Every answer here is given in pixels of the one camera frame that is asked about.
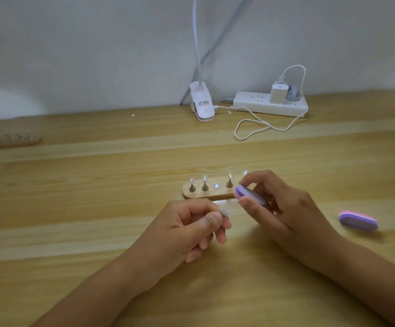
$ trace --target table surface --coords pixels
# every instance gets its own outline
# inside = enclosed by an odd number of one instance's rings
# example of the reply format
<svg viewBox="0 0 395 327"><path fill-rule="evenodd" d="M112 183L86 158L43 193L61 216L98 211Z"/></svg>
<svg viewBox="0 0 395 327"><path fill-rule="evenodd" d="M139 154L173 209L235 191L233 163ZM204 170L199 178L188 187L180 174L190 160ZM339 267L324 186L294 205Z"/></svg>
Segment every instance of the table surface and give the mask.
<svg viewBox="0 0 395 327"><path fill-rule="evenodd" d="M272 169L309 191L345 237L395 263L395 92L308 97L287 132L233 137L249 115L189 107L0 121L42 144L0 150L0 326L26 326L128 248L183 184ZM275 126L292 118L262 115ZM246 124L240 135L258 128ZM235 199L226 245L183 264L125 309L117 326L383 326L357 299L283 254ZM380 231L343 228L342 210Z"/></svg>

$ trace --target hand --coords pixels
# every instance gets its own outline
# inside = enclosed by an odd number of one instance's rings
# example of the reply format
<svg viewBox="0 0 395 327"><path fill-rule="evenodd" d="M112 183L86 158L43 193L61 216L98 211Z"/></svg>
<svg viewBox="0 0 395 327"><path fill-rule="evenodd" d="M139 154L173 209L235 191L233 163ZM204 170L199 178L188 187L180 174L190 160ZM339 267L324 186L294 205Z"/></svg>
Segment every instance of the hand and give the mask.
<svg viewBox="0 0 395 327"><path fill-rule="evenodd" d="M215 234L217 242L227 241L231 221L220 207L206 198L169 202L146 231L123 254L135 272L143 292L184 260L198 259Z"/></svg>
<svg viewBox="0 0 395 327"><path fill-rule="evenodd" d="M326 275L341 255L345 240L311 196L288 186L270 170L249 173L240 181L243 186L251 183L257 184L254 191L268 205L263 207L248 196L241 197L238 203L289 255Z"/></svg>

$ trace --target person's left arm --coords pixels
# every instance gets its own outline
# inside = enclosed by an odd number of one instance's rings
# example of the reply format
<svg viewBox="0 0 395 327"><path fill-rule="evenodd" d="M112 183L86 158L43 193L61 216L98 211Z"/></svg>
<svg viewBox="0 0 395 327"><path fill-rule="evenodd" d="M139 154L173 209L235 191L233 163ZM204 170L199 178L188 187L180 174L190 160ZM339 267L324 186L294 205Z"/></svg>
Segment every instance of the person's left arm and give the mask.
<svg viewBox="0 0 395 327"><path fill-rule="evenodd" d="M32 327L111 326L126 305L183 261L200 258L214 234L226 242L231 228L208 199L174 201L118 258L87 278Z"/></svg>

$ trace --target person's left hand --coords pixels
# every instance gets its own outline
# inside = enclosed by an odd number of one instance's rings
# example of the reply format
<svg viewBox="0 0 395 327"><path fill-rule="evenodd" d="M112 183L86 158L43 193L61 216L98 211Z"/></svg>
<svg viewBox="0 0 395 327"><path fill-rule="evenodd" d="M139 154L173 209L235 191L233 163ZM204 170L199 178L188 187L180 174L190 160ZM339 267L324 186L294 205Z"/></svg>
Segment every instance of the person's left hand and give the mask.
<svg viewBox="0 0 395 327"><path fill-rule="evenodd" d="M206 198L172 201L123 254L135 272L142 291L153 287L183 261L201 257L213 239L224 244L231 221Z"/></svg>

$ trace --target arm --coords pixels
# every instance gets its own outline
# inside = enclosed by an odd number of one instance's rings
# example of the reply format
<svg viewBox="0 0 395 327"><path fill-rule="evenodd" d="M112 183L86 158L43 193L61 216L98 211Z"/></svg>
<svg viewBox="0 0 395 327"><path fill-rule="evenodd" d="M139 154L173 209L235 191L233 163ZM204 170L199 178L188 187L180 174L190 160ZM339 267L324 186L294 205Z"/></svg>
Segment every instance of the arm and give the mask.
<svg viewBox="0 0 395 327"><path fill-rule="evenodd" d="M137 241L87 278L32 327L111 326L126 305L182 262L200 258L213 236L231 228L208 199L170 202Z"/></svg>
<svg viewBox="0 0 395 327"><path fill-rule="evenodd" d="M256 183L262 207L244 196L238 203L288 254L331 278L395 325L395 265L344 239L305 191L285 184L273 172L247 174L240 184Z"/></svg>

